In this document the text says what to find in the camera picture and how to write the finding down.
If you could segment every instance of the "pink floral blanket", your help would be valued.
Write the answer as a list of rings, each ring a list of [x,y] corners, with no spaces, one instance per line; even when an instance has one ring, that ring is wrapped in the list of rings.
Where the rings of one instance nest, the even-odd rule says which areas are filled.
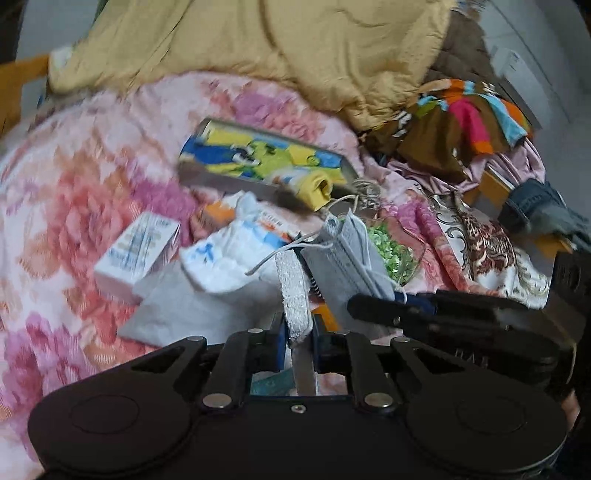
[[[385,213],[428,243],[411,291],[462,288],[462,269],[424,197],[359,158],[354,133],[271,82],[193,72],[123,98],[102,92],[20,126],[0,159],[0,478],[42,471],[27,436],[31,409],[53,390],[150,347],[122,340],[134,308],[103,298],[93,266],[143,210],[181,222],[206,199],[178,186],[175,165],[206,116],[281,132],[347,156],[377,178]]]

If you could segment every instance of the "white box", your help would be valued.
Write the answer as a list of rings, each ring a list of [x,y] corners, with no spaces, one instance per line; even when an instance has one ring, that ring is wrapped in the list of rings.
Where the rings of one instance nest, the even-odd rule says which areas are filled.
[[[99,291],[137,305],[134,285],[170,262],[178,249],[180,223],[144,212],[121,234],[95,265]]]

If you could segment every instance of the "brown blanket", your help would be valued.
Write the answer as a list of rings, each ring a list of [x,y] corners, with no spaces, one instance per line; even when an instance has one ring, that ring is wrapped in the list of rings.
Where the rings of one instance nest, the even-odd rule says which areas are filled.
[[[486,82],[498,87],[484,43],[484,31],[475,20],[459,12],[452,12],[441,52],[429,68],[424,83],[448,78]]]

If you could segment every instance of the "gray cloth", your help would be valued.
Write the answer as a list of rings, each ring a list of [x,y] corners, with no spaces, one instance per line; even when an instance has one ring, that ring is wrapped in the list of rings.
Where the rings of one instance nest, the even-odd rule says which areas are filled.
[[[268,327],[281,308],[278,284],[253,281],[230,293],[205,293],[192,285],[178,261],[141,280],[134,294],[144,301],[117,335],[154,346],[190,335],[204,336],[209,345],[224,343],[235,332]]]
[[[387,280],[384,260],[369,240],[367,230],[352,217],[351,212],[344,222],[329,217],[314,243],[330,248],[312,245],[304,247],[301,255],[338,324],[373,340],[389,334],[390,330],[353,319],[347,311],[347,302],[358,293],[394,300],[394,289]],[[365,258],[366,245],[369,259]]]

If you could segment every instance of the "pink satin cloth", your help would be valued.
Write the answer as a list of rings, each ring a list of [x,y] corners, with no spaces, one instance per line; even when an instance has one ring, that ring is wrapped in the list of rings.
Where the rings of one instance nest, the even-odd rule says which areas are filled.
[[[540,154],[529,139],[525,139],[522,146],[517,147],[507,155],[480,155],[475,158],[469,167],[464,168],[467,180],[458,185],[449,184],[397,160],[391,160],[387,165],[389,170],[395,171],[405,179],[415,180],[427,192],[435,195],[445,195],[451,192],[464,193],[476,188],[480,184],[487,167],[495,170],[514,187],[528,179],[536,179],[543,183],[546,175],[546,169]]]

